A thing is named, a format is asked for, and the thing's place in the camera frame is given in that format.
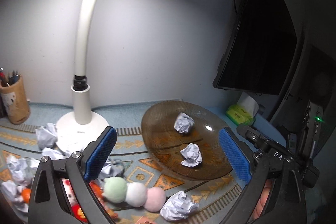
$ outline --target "plate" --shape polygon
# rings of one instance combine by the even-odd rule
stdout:
[[[174,129],[179,113],[192,117],[195,124],[186,134]],[[209,110],[181,101],[165,101],[149,108],[142,118],[142,136],[148,151],[158,163],[189,180],[213,180],[227,175],[232,167],[223,152],[218,133],[227,124]],[[189,143],[199,146],[203,162],[183,166],[180,151]]]

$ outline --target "white wall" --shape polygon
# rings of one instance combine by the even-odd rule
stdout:
[[[32,102],[71,105],[81,0],[0,0],[0,64]],[[92,106],[181,98],[229,105],[212,87],[235,17],[232,0],[98,0],[89,39]]]

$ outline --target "blue gripper pad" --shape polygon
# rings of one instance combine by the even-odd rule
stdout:
[[[252,178],[250,164],[225,128],[219,131],[219,144],[234,171],[238,175],[238,178],[244,180],[246,183],[249,183]]]
[[[98,177],[116,142],[117,132],[113,127],[111,127],[109,132],[93,151],[90,158],[86,161],[84,179],[87,182],[95,180]]]

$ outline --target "white desk lamp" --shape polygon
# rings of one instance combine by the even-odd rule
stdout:
[[[65,114],[56,123],[56,144],[63,151],[69,144],[78,141],[78,138],[81,144],[86,145],[95,141],[109,125],[101,115],[91,111],[90,86],[86,82],[87,44],[95,4],[96,0],[83,0],[80,10],[75,48],[75,75],[71,86],[73,112]]]

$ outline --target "pen holder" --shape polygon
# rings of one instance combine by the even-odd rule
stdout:
[[[21,124],[28,119],[30,109],[21,75],[19,80],[13,85],[0,85],[0,94],[11,123]]]

